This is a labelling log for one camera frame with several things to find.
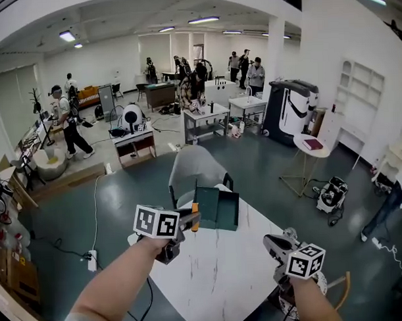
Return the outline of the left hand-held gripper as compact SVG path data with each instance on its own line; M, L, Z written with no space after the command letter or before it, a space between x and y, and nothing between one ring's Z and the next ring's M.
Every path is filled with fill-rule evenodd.
M156 260L168 265L180 253L180 244L185 240L182 230L198 229L199 212L191 210L171 211L137 205L133 231L140 238L163 239L168 243L157 255Z

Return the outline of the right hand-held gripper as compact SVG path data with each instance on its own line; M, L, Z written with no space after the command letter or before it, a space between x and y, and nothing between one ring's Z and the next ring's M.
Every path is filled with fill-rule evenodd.
M274 273L277 284L281 284L286 276L307 280L316 278L321 272L326 253L314 243L298 249L294 240L268 234L263 237L263 245L270 256L279 262Z

